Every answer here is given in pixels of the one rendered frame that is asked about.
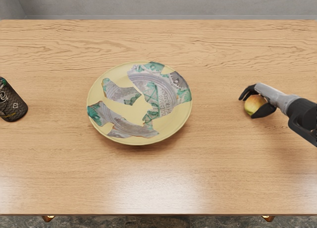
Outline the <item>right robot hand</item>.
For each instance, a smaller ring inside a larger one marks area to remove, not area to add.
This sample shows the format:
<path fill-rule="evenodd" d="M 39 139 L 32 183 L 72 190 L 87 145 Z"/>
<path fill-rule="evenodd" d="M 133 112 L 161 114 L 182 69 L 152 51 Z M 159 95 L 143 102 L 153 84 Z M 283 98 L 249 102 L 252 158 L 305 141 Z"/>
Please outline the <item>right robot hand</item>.
<path fill-rule="evenodd" d="M 246 101 L 251 95 L 261 95 L 267 102 L 260 106 L 252 115 L 252 119 L 262 118 L 274 113 L 277 108 L 281 110 L 284 115 L 287 115 L 287 110 L 290 105 L 301 97 L 295 94 L 285 94 L 273 87 L 263 83 L 256 83 L 248 86 L 240 95 L 239 101 Z"/>

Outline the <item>yellow-green apple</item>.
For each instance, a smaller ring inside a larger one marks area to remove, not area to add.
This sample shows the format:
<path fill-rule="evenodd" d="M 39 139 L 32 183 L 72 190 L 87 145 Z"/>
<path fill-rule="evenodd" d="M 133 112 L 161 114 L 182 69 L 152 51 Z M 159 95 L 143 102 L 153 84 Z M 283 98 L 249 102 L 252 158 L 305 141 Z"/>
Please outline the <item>yellow-green apple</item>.
<path fill-rule="evenodd" d="M 251 95 L 244 103 L 244 109 L 246 113 L 251 116 L 253 115 L 261 106 L 267 103 L 267 100 L 261 95 Z"/>

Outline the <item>cream plate with printed pattern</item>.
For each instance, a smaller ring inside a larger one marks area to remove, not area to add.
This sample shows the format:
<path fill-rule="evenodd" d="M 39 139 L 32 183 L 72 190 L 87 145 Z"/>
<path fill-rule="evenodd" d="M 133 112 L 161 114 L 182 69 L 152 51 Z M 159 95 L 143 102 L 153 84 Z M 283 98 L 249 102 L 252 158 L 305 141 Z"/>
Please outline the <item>cream plate with printed pattern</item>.
<path fill-rule="evenodd" d="M 163 141 L 185 124 L 192 110 L 186 80 L 171 67 L 134 61 L 103 73 L 87 97 L 87 114 L 106 138 L 125 145 Z"/>

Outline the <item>dark printed can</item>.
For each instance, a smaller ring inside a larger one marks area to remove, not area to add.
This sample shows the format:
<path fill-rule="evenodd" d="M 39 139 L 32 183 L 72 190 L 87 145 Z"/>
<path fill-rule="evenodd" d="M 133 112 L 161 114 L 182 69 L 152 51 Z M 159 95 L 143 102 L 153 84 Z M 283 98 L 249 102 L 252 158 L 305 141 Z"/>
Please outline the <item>dark printed can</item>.
<path fill-rule="evenodd" d="M 9 82 L 0 77 L 0 118 L 14 122 L 24 117 L 28 106 Z"/>

